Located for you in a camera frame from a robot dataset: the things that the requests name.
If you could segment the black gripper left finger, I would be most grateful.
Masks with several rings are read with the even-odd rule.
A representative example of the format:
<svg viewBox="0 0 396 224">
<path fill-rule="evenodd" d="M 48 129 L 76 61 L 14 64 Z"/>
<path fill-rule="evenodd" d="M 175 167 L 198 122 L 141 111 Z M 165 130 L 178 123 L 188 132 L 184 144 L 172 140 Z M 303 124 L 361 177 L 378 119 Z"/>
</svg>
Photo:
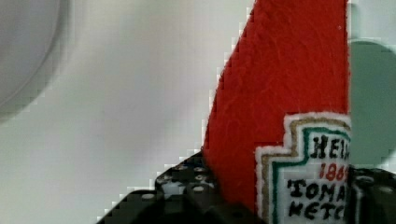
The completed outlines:
<svg viewBox="0 0 396 224">
<path fill-rule="evenodd" d="M 265 224 L 241 203 L 228 203 L 198 152 L 160 174 L 153 189 L 130 192 L 97 224 Z"/>
</svg>

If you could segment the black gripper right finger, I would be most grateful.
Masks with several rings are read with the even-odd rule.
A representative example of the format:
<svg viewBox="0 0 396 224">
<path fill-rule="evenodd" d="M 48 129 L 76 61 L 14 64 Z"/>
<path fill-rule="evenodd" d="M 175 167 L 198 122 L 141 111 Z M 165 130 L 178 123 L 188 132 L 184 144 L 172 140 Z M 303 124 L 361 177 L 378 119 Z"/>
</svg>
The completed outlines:
<svg viewBox="0 0 396 224">
<path fill-rule="evenodd" d="M 347 224 L 396 224 L 394 173 L 351 166 L 347 183 Z"/>
</svg>

